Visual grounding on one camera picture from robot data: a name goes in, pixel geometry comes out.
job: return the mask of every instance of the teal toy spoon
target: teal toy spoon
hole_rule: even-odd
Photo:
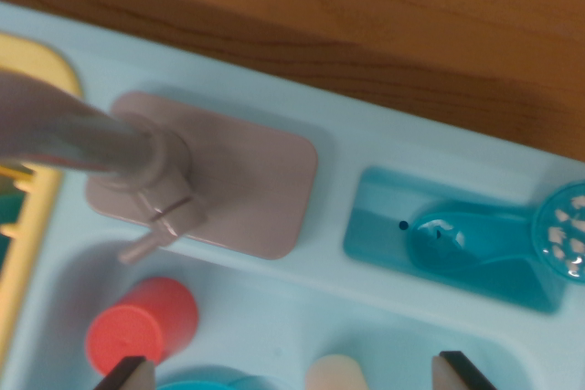
[[[585,182],[561,187],[533,215],[450,209],[421,216],[408,249],[416,266],[437,273],[527,258],[585,283]]]

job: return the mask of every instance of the faucet spout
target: faucet spout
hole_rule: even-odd
[[[148,137],[30,77],[0,71],[0,160],[127,175],[151,161]]]

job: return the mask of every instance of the red toy cup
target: red toy cup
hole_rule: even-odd
[[[187,288],[172,279],[147,279],[93,321],[87,355],[104,375],[124,356],[159,364],[189,345],[197,323],[197,305]]]

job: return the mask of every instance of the yellow dish rack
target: yellow dish rack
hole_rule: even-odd
[[[42,79],[68,93],[80,95],[80,84],[69,64],[48,47],[23,38],[0,34],[0,69]],[[31,175],[11,175],[16,188],[26,193],[18,221],[0,227],[0,232],[11,238],[0,271],[0,371],[61,177],[61,172],[51,168],[23,165],[32,171]]]

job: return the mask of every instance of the wood grain surface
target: wood grain surface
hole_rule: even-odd
[[[585,160],[585,0],[6,1]]]

